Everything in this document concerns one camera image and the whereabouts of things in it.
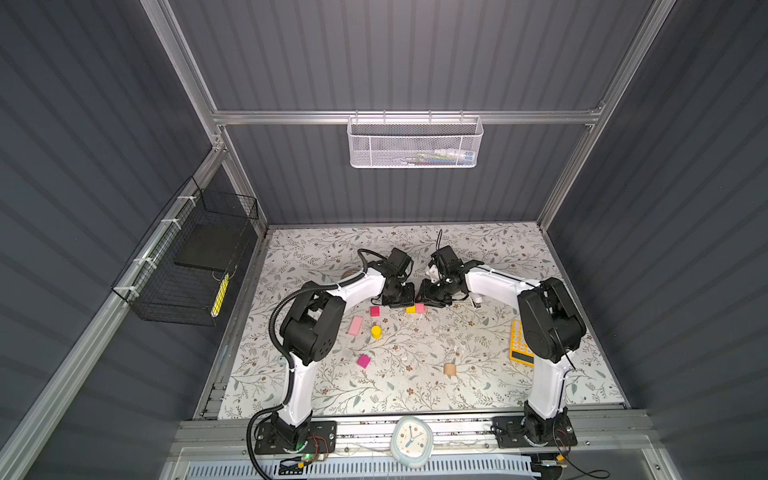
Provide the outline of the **magenta square block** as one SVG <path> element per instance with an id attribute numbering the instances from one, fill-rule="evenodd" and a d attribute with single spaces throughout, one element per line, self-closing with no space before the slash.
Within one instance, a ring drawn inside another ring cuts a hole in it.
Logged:
<path id="1" fill-rule="evenodd" d="M 367 368 L 367 367 L 370 365 L 370 363 L 371 363 L 371 358 L 370 358 L 369 356 L 365 355 L 365 354 L 362 354 L 362 355 L 361 355 L 361 356 L 358 358 L 358 360 L 357 360 L 357 364 L 358 364 L 358 365 L 359 365 L 361 368 L 363 368 L 363 369 L 366 369 L 366 368 Z"/>

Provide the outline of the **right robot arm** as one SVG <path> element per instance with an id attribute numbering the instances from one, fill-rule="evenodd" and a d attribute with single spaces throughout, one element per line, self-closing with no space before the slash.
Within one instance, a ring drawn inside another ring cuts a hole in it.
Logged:
<path id="1" fill-rule="evenodd" d="M 441 247 L 431 254 L 416 301 L 443 308 L 456 295 L 472 300 L 490 297 L 518 311 L 524 340 L 534 357 L 526 413 L 541 420 L 563 413 L 565 380 L 573 369 L 568 354 L 579 349 L 587 333 L 563 281 L 514 277 L 478 260 L 463 261 L 451 247 Z"/>

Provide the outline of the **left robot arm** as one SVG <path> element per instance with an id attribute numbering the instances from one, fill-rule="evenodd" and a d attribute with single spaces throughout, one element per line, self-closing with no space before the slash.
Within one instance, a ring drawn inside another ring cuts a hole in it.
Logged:
<path id="1" fill-rule="evenodd" d="M 269 318 L 270 340 L 286 359 L 285 393 L 276 420 L 291 429 L 309 422 L 311 395 L 320 362 L 331 352 L 347 309 L 373 299 L 377 306 L 414 304 L 409 281 L 413 260 L 394 248 L 387 256 L 360 249 L 362 269 L 334 284 L 305 283 L 281 300 Z"/>

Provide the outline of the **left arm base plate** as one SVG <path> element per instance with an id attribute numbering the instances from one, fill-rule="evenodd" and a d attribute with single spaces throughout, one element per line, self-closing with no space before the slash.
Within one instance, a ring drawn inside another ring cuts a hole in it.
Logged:
<path id="1" fill-rule="evenodd" d="M 270 418 L 255 429 L 253 451 L 257 455 L 333 453 L 337 427 L 335 421 L 315 420 L 294 427 L 280 418 Z"/>

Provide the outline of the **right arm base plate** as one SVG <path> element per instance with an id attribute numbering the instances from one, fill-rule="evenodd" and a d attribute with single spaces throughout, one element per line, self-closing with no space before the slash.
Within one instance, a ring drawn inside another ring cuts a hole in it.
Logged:
<path id="1" fill-rule="evenodd" d="M 566 411 L 551 419 L 540 419 L 534 413 L 496 416 L 491 419 L 491 433 L 500 448 L 557 447 L 569 449 L 578 444 Z"/>

